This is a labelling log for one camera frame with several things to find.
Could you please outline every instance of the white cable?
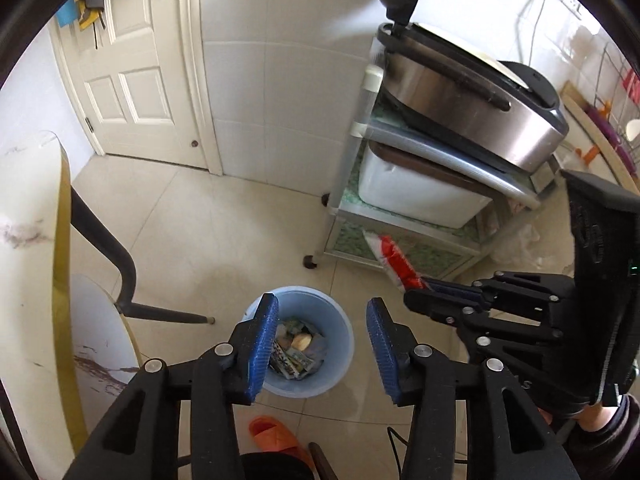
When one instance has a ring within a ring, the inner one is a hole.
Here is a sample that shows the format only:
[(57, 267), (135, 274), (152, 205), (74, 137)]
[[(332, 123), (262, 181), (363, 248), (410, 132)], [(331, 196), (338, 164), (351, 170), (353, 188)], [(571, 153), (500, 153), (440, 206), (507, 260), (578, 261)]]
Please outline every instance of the white cable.
[(538, 14), (538, 18), (536, 19), (536, 24), (533, 26), (533, 34), (531, 35), (531, 50), (529, 51), (529, 66), (531, 66), (531, 60), (533, 59), (533, 43), (536, 40), (536, 31), (538, 30), (538, 23), (540, 23), (540, 18), (542, 18), (542, 11), (545, 10), (545, 4), (546, 0), (542, 0), (540, 13)]

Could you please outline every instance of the appliance handle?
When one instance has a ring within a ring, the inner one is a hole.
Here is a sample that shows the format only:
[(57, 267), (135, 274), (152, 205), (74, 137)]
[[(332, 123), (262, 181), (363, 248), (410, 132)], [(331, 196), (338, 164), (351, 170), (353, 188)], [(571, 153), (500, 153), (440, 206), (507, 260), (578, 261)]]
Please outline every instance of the appliance handle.
[(392, 35), (390, 30), (390, 23), (385, 23), (380, 25), (378, 28), (378, 40), (382, 43), (385, 48), (389, 51), (400, 54), (400, 56), (405, 56), (411, 61), (415, 61), (434, 72), (451, 79), (455, 84), (461, 86), (465, 90), (469, 92), (473, 92), (478, 95), (489, 104), (493, 105), (498, 110), (503, 112), (508, 112), (511, 110), (511, 102), (499, 95), (490, 89), (486, 88), (482, 84), (478, 83), (471, 79), (468, 75), (463, 73), (460, 70), (455, 69), (452, 66), (446, 65), (442, 62), (439, 62), (435, 59), (430, 59), (429, 57), (416, 52), (412, 48), (405, 45), (399, 38), (396, 38)]

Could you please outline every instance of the door frame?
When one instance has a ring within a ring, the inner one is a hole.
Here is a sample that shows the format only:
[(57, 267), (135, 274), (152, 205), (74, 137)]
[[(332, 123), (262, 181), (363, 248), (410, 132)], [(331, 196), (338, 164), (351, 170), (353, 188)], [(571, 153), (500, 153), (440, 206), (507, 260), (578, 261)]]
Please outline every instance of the door frame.
[[(196, 119), (198, 135), (202, 142), (202, 151), (207, 163), (209, 173), (222, 175), (222, 163), (218, 142), (213, 126), (213, 117), (209, 105), (209, 91), (207, 89), (207, 79), (204, 68), (204, 51), (202, 48), (202, 32), (200, 28), (200, 0), (178, 0), (180, 43), (182, 45), (182, 60), (187, 75), (190, 101), (193, 114)], [(76, 89), (71, 80), (71, 74), (66, 62), (65, 53), (62, 49), (62, 38), (60, 29), (55, 18), (49, 22), (49, 35), (53, 44), (53, 52), (56, 57), (60, 77), (65, 87), (69, 101), (78, 116), (82, 130), (89, 140), (91, 146), (98, 155), (105, 155), (106, 152), (100, 145), (95, 134), (89, 129), (85, 121), (86, 115), (80, 103)]]

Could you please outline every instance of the white storage box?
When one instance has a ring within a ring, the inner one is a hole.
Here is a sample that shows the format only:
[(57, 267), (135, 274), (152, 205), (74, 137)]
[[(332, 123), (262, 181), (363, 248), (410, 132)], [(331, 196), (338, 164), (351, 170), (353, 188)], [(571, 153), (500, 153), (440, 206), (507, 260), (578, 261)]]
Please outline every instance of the white storage box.
[(360, 167), (360, 198), (372, 206), (459, 229), (495, 191), (428, 160), (369, 142)]

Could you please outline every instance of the door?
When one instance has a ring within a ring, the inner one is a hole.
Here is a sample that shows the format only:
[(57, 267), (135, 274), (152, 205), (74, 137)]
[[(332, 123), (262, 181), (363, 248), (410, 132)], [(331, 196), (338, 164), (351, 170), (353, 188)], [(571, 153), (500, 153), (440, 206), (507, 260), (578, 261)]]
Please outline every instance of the door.
[(206, 168), (178, 0), (105, 0), (103, 18), (104, 27), (98, 20), (60, 29), (70, 79), (102, 149)]

